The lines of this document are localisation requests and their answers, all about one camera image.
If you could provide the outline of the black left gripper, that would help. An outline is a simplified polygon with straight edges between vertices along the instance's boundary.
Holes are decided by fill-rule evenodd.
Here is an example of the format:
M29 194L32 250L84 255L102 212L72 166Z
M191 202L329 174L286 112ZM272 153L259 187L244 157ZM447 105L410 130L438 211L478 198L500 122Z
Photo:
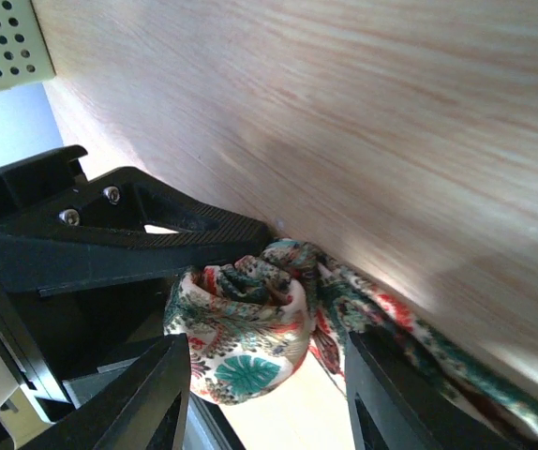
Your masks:
M76 145L0 168L0 349L52 407L52 426L81 407L68 379L97 373L164 277L256 254L270 238L261 221L135 168L88 180L84 155Z

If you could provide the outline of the patterned paisley tie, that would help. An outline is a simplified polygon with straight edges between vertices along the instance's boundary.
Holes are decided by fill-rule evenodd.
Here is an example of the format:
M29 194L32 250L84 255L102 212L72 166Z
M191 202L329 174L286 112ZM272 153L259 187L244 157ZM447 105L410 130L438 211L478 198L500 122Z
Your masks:
M538 400L373 279L308 242L280 239L257 256L188 268L172 285L163 328L187 336L190 389L217 405L271 393L308 354L344 390L348 335L382 332L440 397L501 436L538 448Z

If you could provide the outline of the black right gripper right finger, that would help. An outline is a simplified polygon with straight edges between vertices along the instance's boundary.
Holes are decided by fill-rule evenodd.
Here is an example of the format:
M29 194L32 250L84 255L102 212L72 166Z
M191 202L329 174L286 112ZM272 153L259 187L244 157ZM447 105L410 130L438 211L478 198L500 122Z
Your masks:
M357 449L522 449L458 409L373 333L351 333L345 376Z

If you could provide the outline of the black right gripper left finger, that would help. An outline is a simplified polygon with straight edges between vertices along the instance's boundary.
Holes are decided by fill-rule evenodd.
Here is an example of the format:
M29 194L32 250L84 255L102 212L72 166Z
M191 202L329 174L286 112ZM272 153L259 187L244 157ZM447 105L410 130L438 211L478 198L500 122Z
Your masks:
M187 337L167 335L25 449L180 449L190 384Z

